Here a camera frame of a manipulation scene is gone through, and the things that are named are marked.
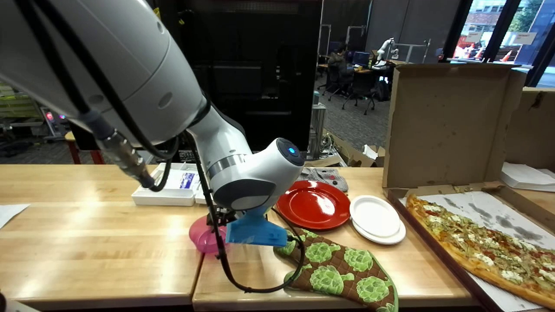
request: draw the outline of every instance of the paper plate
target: paper plate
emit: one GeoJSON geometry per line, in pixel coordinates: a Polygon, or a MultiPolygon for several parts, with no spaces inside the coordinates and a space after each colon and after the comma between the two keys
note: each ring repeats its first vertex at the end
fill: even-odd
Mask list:
{"type": "Polygon", "coordinates": [[[360,228],[355,221],[352,221],[352,225],[362,237],[366,237],[367,240],[378,242],[378,244],[399,244],[406,235],[406,226],[402,221],[399,221],[399,230],[388,237],[373,235],[373,233],[366,231],[364,228],[360,228]]]}
{"type": "Polygon", "coordinates": [[[298,226],[326,230],[340,226],[348,219],[348,204],[348,197],[329,183],[296,179],[279,195],[275,207],[298,226]]]}
{"type": "Polygon", "coordinates": [[[359,195],[350,202],[350,218],[364,231],[390,237],[399,231],[400,218],[392,204],[376,195],[359,195]]]}

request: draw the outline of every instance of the floor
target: floor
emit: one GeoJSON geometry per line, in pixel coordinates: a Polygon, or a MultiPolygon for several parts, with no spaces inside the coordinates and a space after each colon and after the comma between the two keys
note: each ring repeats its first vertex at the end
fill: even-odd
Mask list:
{"type": "MultiPolygon", "coordinates": [[[[364,114],[367,100],[359,100],[359,105],[354,105],[354,98],[329,96],[329,91],[319,89],[321,101],[326,105],[324,129],[350,141],[359,150],[364,143],[386,145],[388,101],[376,101],[376,108],[367,108],[367,114],[364,114]]],[[[12,155],[0,153],[0,162],[73,162],[64,140],[27,140],[22,148],[22,152],[12,155]]],[[[79,157],[81,162],[92,162],[88,152],[81,152],[79,157]]]]}

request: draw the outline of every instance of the white plate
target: white plate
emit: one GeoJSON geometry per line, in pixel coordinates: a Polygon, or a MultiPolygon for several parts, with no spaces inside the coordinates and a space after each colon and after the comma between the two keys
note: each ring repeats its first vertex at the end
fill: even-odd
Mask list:
{"type": "Polygon", "coordinates": [[[399,230],[388,237],[373,235],[373,233],[366,231],[364,228],[360,228],[355,221],[352,221],[352,225],[362,237],[366,237],[367,240],[378,242],[378,244],[399,244],[406,235],[406,226],[400,219],[399,219],[399,230]]]}
{"type": "Polygon", "coordinates": [[[359,195],[350,200],[350,218],[352,223],[374,237],[395,235],[402,223],[395,207],[376,195],[359,195]]]}

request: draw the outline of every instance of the pink object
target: pink object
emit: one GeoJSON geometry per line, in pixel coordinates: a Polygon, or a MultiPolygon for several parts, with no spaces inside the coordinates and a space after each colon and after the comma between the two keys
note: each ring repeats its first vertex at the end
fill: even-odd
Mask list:
{"type": "MultiPolygon", "coordinates": [[[[218,231],[225,240],[225,226],[220,225],[218,231]]],[[[196,249],[206,254],[216,254],[218,244],[215,240],[215,233],[211,225],[206,223],[206,216],[197,218],[189,228],[189,238],[194,242],[196,249]]]]}

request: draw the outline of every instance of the pizza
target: pizza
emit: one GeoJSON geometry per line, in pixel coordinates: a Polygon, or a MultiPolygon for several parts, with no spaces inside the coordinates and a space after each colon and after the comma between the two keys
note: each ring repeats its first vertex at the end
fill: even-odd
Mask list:
{"type": "Polygon", "coordinates": [[[523,299],[555,308],[555,249],[480,226],[416,195],[407,195],[406,207],[465,270],[523,299]]]}

